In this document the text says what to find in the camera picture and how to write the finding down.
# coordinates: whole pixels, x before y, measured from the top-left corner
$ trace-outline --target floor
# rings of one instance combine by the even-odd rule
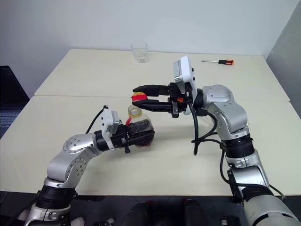
[[[0,214],[3,216],[13,216],[23,209],[35,194],[1,192]],[[239,217],[241,225],[247,226],[243,207],[240,203],[232,203],[230,197],[221,196],[94,196],[96,201],[74,200],[71,203],[71,218],[82,216],[86,220],[87,226],[92,226],[96,222],[103,222],[109,218],[115,219],[114,226],[122,223],[125,215],[133,206],[140,202],[151,201],[152,205],[160,214],[171,216],[181,220],[183,200],[193,198],[197,200],[205,210],[209,226],[221,225],[220,220],[224,216]],[[290,210],[301,219],[301,196],[288,196],[286,200]]]

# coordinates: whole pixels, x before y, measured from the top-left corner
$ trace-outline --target clear plastic cup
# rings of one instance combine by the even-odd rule
[[[138,63],[146,63],[148,61],[147,45],[145,42],[134,42],[131,45],[131,49],[135,57],[135,60]]]

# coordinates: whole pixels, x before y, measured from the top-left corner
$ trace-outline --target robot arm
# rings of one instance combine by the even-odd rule
[[[154,131],[133,134],[129,127],[121,124],[117,112],[107,107],[103,109],[101,117],[100,131],[72,136],[51,160],[44,186],[31,208],[26,226],[47,223],[69,225],[70,203],[77,196],[75,187],[88,162],[104,151],[119,147],[124,147],[125,152],[129,153],[128,146],[145,139],[150,140],[154,136]]]
[[[169,112],[172,117],[179,117],[180,112],[190,113],[187,111],[188,103],[193,102],[197,116],[204,116],[204,110],[210,113],[217,121],[216,131],[230,167],[227,171],[229,180],[225,180],[230,185],[233,196],[243,202],[249,225],[300,226],[296,216],[269,190],[268,178],[252,144],[246,112],[235,102],[232,92],[223,85],[197,89],[194,70],[188,57],[182,57],[175,64],[184,65],[178,66],[182,69],[181,73],[174,66],[176,83],[160,85],[160,89],[156,85],[150,85],[133,90],[147,96],[169,96],[167,102],[146,99],[133,104],[142,109]]]

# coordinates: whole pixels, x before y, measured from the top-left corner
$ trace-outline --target white table surface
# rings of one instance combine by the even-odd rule
[[[240,101],[269,181],[286,195],[301,194],[301,120],[289,102]],[[33,97],[0,141],[0,190],[35,193],[49,161],[67,138],[84,133],[109,104],[127,119],[129,98]],[[181,114],[146,112],[156,134],[149,148],[107,151],[87,166],[77,191],[91,195],[231,195],[219,173],[221,150],[204,143],[192,154],[193,120]],[[199,134],[212,126],[199,118]],[[99,129],[97,121],[92,131]]]
[[[91,49],[71,49],[35,95],[130,97],[135,87],[173,82],[173,62],[185,55],[195,69],[198,88],[222,84],[236,100],[289,100],[262,56],[150,52],[150,61],[139,64],[131,51]],[[235,64],[201,62],[227,58]]]

